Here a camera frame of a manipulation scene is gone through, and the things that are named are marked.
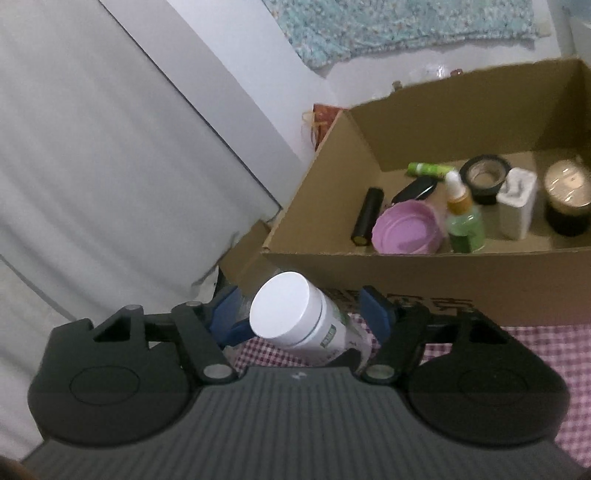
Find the supplement bottle label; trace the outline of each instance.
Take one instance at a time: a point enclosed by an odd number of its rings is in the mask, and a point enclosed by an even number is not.
[[[322,341],[320,342],[320,346],[322,348],[326,348],[332,339],[335,338],[336,327],[334,325],[330,325],[329,331],[326,333]]]

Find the green tube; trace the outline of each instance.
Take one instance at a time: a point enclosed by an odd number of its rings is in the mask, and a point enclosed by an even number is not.
[[[409,163],[407,173],[413,177],[420,175],[428,175],[430,177],[437,177],[439,180],[444,180],[445,175],[454,170],[449,165],[437,165],[434,163]]]

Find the black tape roll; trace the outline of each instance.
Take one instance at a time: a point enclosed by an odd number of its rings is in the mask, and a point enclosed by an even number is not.
[[[494,205],[510,169],[510,163],[498,155],[480,155],[462,165],[460,176],[476,203]]]

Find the white curtain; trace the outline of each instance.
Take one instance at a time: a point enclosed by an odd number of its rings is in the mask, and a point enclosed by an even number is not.
[[[0,192],[0,255],[95,322],[188,300],[277,212],[98,0],[0,2]],[[0,453],[18,457],[38,441],[26,388],[64,318],[0,267]]]

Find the white jar lid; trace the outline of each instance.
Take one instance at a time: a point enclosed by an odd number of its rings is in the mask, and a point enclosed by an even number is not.
[[[322,293],[296,272],[283,272],[265,283],[251,305],[252,331],[277,346],[301,342],[322,313]]]

